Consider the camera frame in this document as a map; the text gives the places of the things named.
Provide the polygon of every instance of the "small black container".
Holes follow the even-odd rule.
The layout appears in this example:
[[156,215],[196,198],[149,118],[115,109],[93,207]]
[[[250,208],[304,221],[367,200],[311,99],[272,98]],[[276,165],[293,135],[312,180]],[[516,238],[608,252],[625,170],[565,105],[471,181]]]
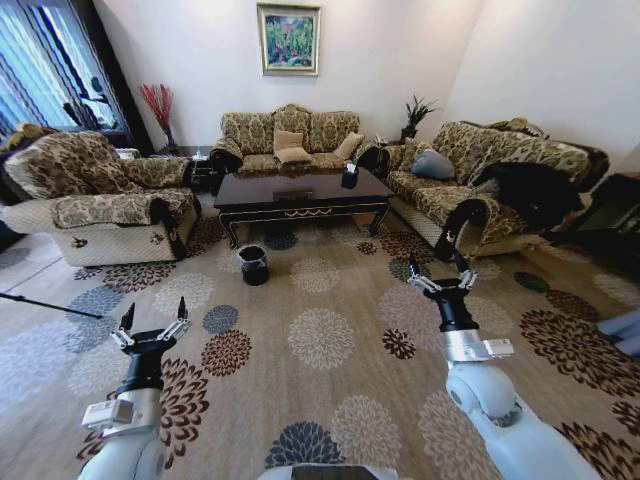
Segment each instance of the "small black container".
[[358,167],[356,167],[356,170],[353,173],[347,169],[342,172],[342,188],[351,190],[356,187],[358,184],[358,171]]
[[238,251],[238,258],[242,262],[242,279],[247,285],[262,285],[269,279],[267,268],[267,254],[258,245],[247,245]]

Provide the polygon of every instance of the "potted plant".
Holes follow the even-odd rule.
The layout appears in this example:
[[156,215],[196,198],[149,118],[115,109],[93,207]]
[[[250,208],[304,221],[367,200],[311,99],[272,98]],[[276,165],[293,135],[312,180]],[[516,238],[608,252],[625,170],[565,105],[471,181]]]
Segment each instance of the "potted plant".
[[402,129],[402,135],[400,136],[400,142],[404,142],[405,138],[413,138],[416,136],[416,127],[418,124],[427,116],[428,113],[431,113],[437,108],[434,108],[434,105],[438,100],[432,100],[431,102],[425,103],[423,105],[424,98],[418,100],[418,98],[413,96],[413,107],[408,103],[405,103],[407,106],[407,117],[408,122],[407,126]]

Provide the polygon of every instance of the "floral upholstered sofa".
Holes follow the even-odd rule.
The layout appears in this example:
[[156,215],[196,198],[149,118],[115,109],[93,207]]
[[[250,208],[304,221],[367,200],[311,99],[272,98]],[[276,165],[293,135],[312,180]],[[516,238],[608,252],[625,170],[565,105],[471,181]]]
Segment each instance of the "floral upholstered sofa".
[[[451,161],[454,179],[441,181],[411,173],[416,157],[428,148]],[[595,148],[469,122],[445,123],[432,144],[409,139],[405,145],[384,147],[382,158],[387,183],[397,194],[391,199],[393,209],[433,247],[444,241],[443,229],[462,202],[473,200],[479,206],[473,221],[464,222],[453,232],[457,249],[471,257],[519,251],[545,242],[541,232],[532,229],[513,208],[498,202],[493,192],[472,186],[489,165],[545,164],[567,172],[579,192],[593,188],[609,167],[607,155]],[[588,203],[586,194],[580,196],[583,204]]]
[[2,220],[19,233],[47,232],[73,266],[181,259],[200,214],[182,188],[188,166],[121,160],[97,132],[46,135],[5,162],[30,199],[5,207]]
[[[271,113],[225,113],[223,138],[214,145],[209,158],[221,180],[227,173],[277,175],[289,170],[303,172],[340,171],[345,159],[333,151],[349,132],[357,133],[360,119],[354,112],[311,112],[289,104]],[[302,147],[311,154],[311,163],[285,167],[274,157],[274,130],[302,133]],[[363,141],[349,160],[364,165],[375,163],[376,145]]]

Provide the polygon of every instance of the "curtain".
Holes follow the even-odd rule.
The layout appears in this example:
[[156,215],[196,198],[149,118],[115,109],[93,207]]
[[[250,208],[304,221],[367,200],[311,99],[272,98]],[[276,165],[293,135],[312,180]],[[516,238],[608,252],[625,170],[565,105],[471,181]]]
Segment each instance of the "curtain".
[[16,123],[74,127],[64,111],[69,100],[26,19],[9,4],[0,4],[0,108]]
[[87,92],[88,98],[83,99],[84,103],[91,108],[101,126],[113,128],[116,124],[115,116],[113,115],[111,107],[104,101],[104,95],[99,81],[97,85],[95,83],[97,77],[87,61],[87,59],[92,57],[92,53],[88,50],[85,42],[78,42],[76,40],[80,36],[77,32],[77,24],[72,17],[72,13],[67,9],[56,7],[45,6],[41,8],[49,19],[49,22],[51,22],[56,37],[64,46],[64,50],[69,56],[73,68],[80,77],[82,85],[78,86],[79,89]]

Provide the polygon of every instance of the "carpet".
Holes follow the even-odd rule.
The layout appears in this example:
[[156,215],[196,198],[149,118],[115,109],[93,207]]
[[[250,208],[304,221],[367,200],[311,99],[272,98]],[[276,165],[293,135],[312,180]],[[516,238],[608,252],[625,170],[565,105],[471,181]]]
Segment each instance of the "carpet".
[[[176,263],[71,268],[45,235],[0,254],[3,291],[104,315],[0,301],[1,478],[78,474],[103,446],[80,428],[84,409],[112,398],[128,365],[109,332],[132,302],[134,331],[166,326],[180,295],[193,326],[164,357],[164,478],[253,479],[302,461],[498,477],[444,390],[437,309],[405,284],[409,252],[434,278],[451,265],[394,215],[373,239],[367,216],[253,224],[271,278],[249,287],[215,214],[208,199]],[[637,283],[555,247],[472,266],[468,308],[485,338],[512,340],[496,364],[520,395],[603,478],[639,478],[640,367],[594,326],[639,308]]]

